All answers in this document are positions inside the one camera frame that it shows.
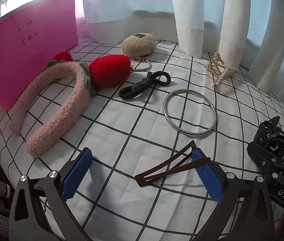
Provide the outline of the brown metal hair clip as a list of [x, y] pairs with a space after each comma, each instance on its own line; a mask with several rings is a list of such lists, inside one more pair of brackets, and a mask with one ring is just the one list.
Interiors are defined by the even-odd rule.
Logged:
[[166, 176], [192, 170], [208, 164], [209, 157], [201, 153], [192, 140], [179, 152], [159, 165], [135, 175], [134, 179], [140, 187], [148, 186]]

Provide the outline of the gold pearl hair claw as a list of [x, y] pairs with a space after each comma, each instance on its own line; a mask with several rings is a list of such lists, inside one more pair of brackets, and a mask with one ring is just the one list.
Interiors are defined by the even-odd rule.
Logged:
[[215, 77], [212, 84], [213, 88], [217, 88], [225, 78], [238, 71], [237, 67], [229, 67], [218, 52], [213, 54], [212, 59], [207, 63], [205, 68]]

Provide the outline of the pink fuzzy strawberry headband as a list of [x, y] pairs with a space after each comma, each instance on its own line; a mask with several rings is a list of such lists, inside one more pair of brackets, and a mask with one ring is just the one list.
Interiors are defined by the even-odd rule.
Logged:
[[131, 71], [130, 58], [121, 54], [99, 57], [90, 64], [84, 61], [55, 62], [41, 72], [20, 96], [10, 130], [14, 135], [20, 134], [26, 113], [41, 90], [56, 80], [75, 77], [75, 87], [67, 100], [26, 142], [27, 152], [31, 156], [42, 156], [76, 124], [95, 91], [120, 85]]

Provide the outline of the silver metal bangle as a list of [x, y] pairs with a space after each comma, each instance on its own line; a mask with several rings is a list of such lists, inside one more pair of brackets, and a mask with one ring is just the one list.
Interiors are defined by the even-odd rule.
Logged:
[[[173, 121], [169, 112], [170, 103], [175, 97], [182, 96], [184, 103], [180, 122]], [[166, 95], [162, 110], [169, 125], [187, 137], [205, 137], [217, 125], [218, 117], [214, 104], [202, 93], [191, 89], [176, 89]]]

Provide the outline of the black grid white cloth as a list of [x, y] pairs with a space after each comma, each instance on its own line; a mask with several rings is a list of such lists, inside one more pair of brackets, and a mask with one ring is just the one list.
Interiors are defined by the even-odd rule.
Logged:
[[215, 90], [205, 68], [211, 58], [181, 52], [175, 42], [159, 41], [148, 60], [152, 71], [171, 76], [167, 87], [155, 85], [125, 101], [119, 87], [94, 95], [77, 124], [40, 158], [31, 157], [26, 140], [59, 109], [75, 86], [72, 77], [41, 91], [18, 136], [11, 133], [13, 110], [0, 107], [0, 165], [11, 184], [22, 175], [44, 177], [59, 170], [88, 147], [94, 156], [75, 196], [67, 201], [73, 215], [93, 240], [192, 240], [217, 203], [207, 194], [197, 172], [184, 171], [141, 188], [134, 180], [180, 151], [190, 139], [175, 131], [163, 115], [162, 102], [176, 89], [205, 95], [217, 110], [217, 125], [196, 145], [225, 171], [255, 179], [259, 170], [247, 154], [261, 122], [280, 116], [284, 129], [284, 97], [264, 93], [245, 68]]

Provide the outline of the pink plastic basin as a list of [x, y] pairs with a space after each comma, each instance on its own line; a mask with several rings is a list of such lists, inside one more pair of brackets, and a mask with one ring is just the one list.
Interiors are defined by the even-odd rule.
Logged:
[[0, 106], [9, 110], [56, 54], [78, 44], [75, 0], [34, 0], [0, 18]]

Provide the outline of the white curtain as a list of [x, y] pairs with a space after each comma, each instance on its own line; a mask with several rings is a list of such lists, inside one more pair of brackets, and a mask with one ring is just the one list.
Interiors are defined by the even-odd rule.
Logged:
[[260, 90], [284, 96], [284, 0], [83, 0], [83, 7], [99, 42], [152, 33], [193, 57], [218, 52], [229, 67], [248, 68]]

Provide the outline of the beige plush keychain pouch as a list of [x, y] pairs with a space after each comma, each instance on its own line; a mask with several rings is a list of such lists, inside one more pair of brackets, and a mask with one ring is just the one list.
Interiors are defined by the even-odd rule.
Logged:
[[146, 61], [149, 65], [146, 68], [135, 69], [136, 72], [149, 71], [152, 64], [146, 59], [146, 56], [154, 53], [157, 46], [156, 37], [150, 33], [137, 33], [124, 39], [121, 43], [121, 50], [124, 55], [131, 60]]

